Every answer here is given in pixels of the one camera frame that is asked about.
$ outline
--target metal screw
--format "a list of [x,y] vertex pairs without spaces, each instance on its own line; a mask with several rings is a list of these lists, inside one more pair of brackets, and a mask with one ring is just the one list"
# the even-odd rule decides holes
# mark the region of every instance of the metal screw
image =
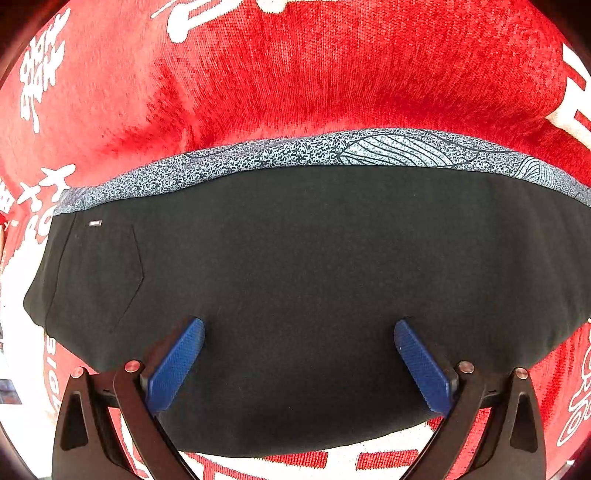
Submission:
[[76,367],[72,370],[72,378],[80,378],[82,375],[84,375],[84,369],[82,367]]
[[530,374],[527,372],[527,370],[525,368],[516,368],[515,369],[515,375],[517,375],[517,378],[520,378],[522,380],[527,379],[527,377],[530,376]]
[[141,364],[137,360],[130,360],[125,364],[125,371],[132,374],[139,370]]
[[463,361],[458,363],[457,367],[460,369],[460,372],[462,372],[463,374],[472,374],[474,373],[474,365],[471,364],[470,362],[467,361]]

